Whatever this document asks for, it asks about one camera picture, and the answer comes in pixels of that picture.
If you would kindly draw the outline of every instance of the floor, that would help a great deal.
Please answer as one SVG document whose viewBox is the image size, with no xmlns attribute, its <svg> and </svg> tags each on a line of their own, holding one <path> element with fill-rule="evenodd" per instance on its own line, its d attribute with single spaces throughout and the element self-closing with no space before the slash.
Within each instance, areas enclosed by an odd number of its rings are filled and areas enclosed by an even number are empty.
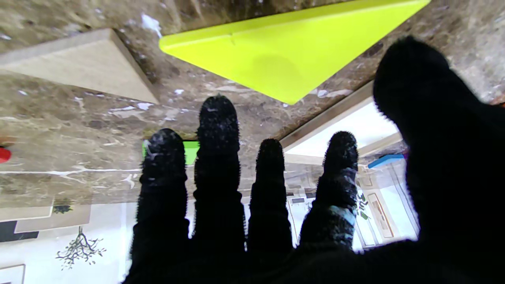
<svg viewBox="0 0 505 284">
<path fill-rule="evenodd" d="M 0 52 L 88 30 L 114 28 L 161 94 L 161 105 L 16 74 L 0 75 L 0 145 L 13 153 L 0 164 L 0 207 L 48 206 L 53 196 L 74 203 L 134 202 L 139 191 L 141 141 L 169 127 L 195 138 L 202 102 L 218 92 L 237 109 L 245 196 L 254 181 L 260 142 L 282 138 L 343 96 L 313 91 L 296 105 L 281 102 L 199 69 L 158 49 L 142 13 L 172 34 L 341 1 L 330 0 L 67 0 L 10 1 L 0 11 Z M 432 0 L 318 90 L 357 90 L 370 81 L 388 46 L 412 34 L 439 48 L 485 102 L 505 101 L 505 2 Z M 290 192 L 315 188 L 321 167 L 288 164 Z M 188 191 L 192 185 L 188 168 Z"/>
</svg>

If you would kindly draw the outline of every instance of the yellow triangle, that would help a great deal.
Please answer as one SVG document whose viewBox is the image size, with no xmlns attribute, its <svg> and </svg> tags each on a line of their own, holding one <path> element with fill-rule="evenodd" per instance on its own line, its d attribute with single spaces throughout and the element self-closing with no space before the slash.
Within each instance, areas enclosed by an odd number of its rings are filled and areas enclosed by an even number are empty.
<svg viewBox="0 0 505 284">
<path fill-rule="evenodd" d="M 295 104 L 430 0 L 356 0 L 164 36 L 164 52 Z"/>
</svg>

